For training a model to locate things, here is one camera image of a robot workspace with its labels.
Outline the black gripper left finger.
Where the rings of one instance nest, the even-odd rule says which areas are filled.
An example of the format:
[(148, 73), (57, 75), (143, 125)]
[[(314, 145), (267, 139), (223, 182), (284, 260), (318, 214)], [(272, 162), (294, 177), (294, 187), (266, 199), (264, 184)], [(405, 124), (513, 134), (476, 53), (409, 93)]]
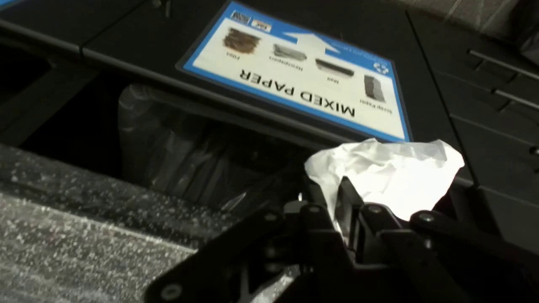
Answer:
[(154, 278), (144, 303), (252, 303), (289, 272), (277, 303), (335, 303), (345, 299), (353, 265), (340, 233), (351, 228), (360, 196), (348, 177), (336, 182), (335, 219), (314, 182), (306, 199), (262, 209)]

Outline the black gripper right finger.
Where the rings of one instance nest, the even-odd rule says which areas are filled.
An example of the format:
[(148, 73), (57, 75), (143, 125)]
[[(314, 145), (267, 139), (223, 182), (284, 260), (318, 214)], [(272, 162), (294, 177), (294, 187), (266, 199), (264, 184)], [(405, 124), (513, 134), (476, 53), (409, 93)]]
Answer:
[(535, 253), (441, 213), (402, 221), (343, 177), (335, 218), (355, 265), (383, 278), (385, 303), (539, 303)]

